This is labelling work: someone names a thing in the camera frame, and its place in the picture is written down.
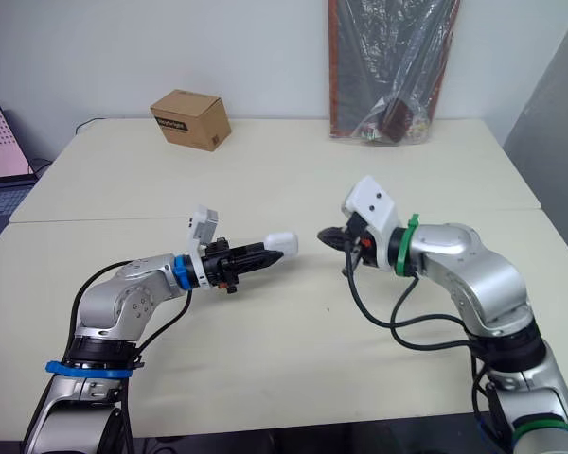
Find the robotic arm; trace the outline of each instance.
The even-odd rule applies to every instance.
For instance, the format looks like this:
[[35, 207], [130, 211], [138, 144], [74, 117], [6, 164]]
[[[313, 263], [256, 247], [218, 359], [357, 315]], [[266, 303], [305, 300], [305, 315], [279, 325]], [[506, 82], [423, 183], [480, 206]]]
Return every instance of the robotic arm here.
[[343, 212], [346, 226], [318, 237], [337, 250], [350, 246], [354, 269], [362, 260], [399, 276], [420, 274], [451, 294], [471, 354], [484, 363], [488, 406], [504, 450], [568, 453], [568, 388], [518, 271], [466, 225], [418, 225], [414, 215], [401, 227], [395, 204], [371, 177], [354, 186]]
[[24, 453], [121, 452], [128, 379], [143, 366], [141, 351], [162, 332], [136, 347], [154, 310], [187, 292], [186, 305], [174, 323], [185, 313], [194, 288], [226, 288], [233, 293], [239, 274], [296, 254], [292, 233], [271, 234], [263, 242], [237, 248], [230, 248], [225, 238], [212, 242], [217, 222], [217, 212], [200, 207], [189, 220], [189, 255], [134, 260], [113, 278], [85, 292], [82, 288], [73, 309], [75, 332], [65, 355], [46, 365], [53, 376], [27, 429]]

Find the green cable tie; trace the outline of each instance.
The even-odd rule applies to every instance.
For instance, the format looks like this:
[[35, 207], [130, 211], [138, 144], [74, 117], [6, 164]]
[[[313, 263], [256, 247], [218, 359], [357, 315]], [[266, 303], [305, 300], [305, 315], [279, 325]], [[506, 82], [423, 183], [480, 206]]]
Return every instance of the green cable tie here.
[[398, 276], [404, 276], [404, 268], [406, 265], [406, 255], [408, 255], [408, 250], [410, 249], [410, 240], [413, 237], [413, 233], [418, 227], [418, 214], [414, 213], [413, 216], [408, 221], [408, 228], [404, 232], [399, 243], [398, 251], [398, 262], [396, 263], [396, 274]]
[[515, 432], [513, 432], [513, 442], [520, 440], [520, 437], [525, 435], [531, 430], [536, 430], [537, 428], [564, 428], [568, 430], [568, 424], [557, 419], [538, 419], [536, 421], [531, 421], [526, 424], [519, 426]]

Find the cardboard box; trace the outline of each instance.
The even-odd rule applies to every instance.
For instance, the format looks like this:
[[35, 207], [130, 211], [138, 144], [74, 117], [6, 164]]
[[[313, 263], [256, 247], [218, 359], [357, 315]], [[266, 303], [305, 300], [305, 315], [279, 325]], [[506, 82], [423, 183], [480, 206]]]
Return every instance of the cardboard box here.
[[171, 144], [214, 151], [231, 132], [223, 101], [216, 96], [173, 90], [150, 109]]

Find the blue ring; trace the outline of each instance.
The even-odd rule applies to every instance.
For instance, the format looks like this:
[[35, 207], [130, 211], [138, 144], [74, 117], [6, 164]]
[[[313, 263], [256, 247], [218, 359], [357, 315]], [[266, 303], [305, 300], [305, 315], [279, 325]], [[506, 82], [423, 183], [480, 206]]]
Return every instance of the blue ring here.
[[133, 376], [133, 371], [128, 369], [76, 369], [63, 366], [58, 361], [49, 361], [45, 369], [51, 374], [80, 378], [128, 378]]
[[191, 290], [191, 285], [189, 279], [187, 278], [186, 264], [183, 261], [182, 255], [177, 255], [174, 257], [174, 267], [172, 267], [172, 273], [179, 280], [179, 284], [183, 290]]

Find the laptop keyboard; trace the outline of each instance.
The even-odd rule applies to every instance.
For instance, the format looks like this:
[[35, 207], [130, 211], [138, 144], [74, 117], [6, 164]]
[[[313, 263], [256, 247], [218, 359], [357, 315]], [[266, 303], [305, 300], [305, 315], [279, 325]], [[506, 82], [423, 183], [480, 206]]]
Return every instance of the laptop keyboard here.
[[14, 189], [12, 191], [0, 191], [0, 216], [11, 215], [30, 190], [31, 187]]

